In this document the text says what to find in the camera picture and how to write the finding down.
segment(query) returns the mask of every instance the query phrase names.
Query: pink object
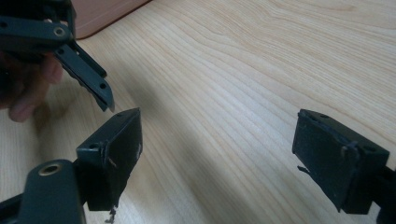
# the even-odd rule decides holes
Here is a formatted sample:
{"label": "pink object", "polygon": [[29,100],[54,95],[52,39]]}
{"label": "pink object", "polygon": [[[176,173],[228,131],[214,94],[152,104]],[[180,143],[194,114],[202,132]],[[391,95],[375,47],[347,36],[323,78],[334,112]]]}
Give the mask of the pink object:
{"label": "pink object", "polygon": [[143,6],[149,0],[72,0],[76,10],[76,38],[86,38]]}

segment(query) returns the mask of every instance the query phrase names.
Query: wood grain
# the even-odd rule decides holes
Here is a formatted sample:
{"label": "wood grain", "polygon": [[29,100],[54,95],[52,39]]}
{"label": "wood grain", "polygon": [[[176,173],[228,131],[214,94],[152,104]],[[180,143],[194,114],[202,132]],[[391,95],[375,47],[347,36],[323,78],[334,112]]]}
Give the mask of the wood grain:
{"label": "wood grain", "polygon": [[[291,144],[299,109],[316,110],[396,166],[395,24],[389,0],[154,0],[80,41],[107,70],[116,110],[143,114],[117,223],[375,223],[376,205],[337,213]],[[1,199],[21,191],[35,152],[73,160],[111,117],[68,76],[27,123],[3,113]]]}

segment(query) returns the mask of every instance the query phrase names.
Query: black bracket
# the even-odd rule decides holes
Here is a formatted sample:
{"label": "black bracket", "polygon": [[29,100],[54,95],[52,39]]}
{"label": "black bracket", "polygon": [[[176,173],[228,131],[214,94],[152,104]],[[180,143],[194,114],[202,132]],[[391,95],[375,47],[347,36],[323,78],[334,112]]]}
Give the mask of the black bracket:
{"label": "black bracket", "polygon": [[381,207],[378,223],[396,222],[396,174],[389,152],[329,116],[302,109],[292,152],[338,211],[367,214]]}
{"label": "black bracket", "polygon": [[0,203],[0,224],[82,224],[84,203],[91,211],[113,210],[142,147],[139,109],[113,116],[78,147],[75,162],[48,161],[33,169],[24,193]]}
{"label": "black bracket", "polygon": [[43,53],[53,52],[102,110],[114,110],[106,71],[76,42],[75,17],[70,0],[0,1],[0,50],[26,63],[40,63]]}

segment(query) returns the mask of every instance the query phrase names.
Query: screw hole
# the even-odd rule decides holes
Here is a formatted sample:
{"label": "screw hole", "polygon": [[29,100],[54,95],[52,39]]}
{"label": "screw hole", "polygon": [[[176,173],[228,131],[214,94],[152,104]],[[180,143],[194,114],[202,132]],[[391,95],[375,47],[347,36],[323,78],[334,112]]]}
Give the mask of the screw hole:
{"label": "screw hole", "polygon": [[62,168],[62,165],[59,163],[53,163],[50,165],[47,165],[45,167],[43,167],[38,174],[42,175],[42,176],[46,176],[46,175],[53,175],[55,173],[58,173]]}

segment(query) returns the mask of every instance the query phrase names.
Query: light wood grain surface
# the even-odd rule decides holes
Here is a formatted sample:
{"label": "light wood grain surface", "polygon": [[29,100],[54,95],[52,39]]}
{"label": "light wood grain surface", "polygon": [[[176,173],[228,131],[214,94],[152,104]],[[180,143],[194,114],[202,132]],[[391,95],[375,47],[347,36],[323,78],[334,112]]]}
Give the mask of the light wood grain surface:
{"label": "light wood grain surface", "polygon": [[[300,108],[338,119],[396,166],[396,2],[154,0],[79,42],[144,151],[117,223],[375,223],[337,213],[291,153]],[[0,199],[42,161],[76,157],[103,113],[74,79],[24,124],[1,114]],[[106,213],[87,213],[103,223]]]}

